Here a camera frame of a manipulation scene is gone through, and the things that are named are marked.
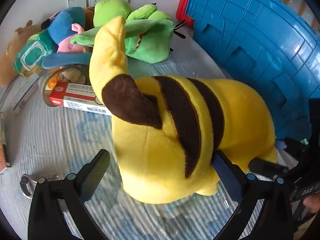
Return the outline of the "person's right hand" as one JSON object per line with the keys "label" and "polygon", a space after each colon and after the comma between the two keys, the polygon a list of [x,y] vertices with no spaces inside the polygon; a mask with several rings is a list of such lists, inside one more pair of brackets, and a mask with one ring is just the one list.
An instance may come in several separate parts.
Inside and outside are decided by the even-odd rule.
{"label": "person's right hand", "polygon": [[306,197],[303,205],[310,208],[311,213],[317,213],[320,210],[320,193]]}

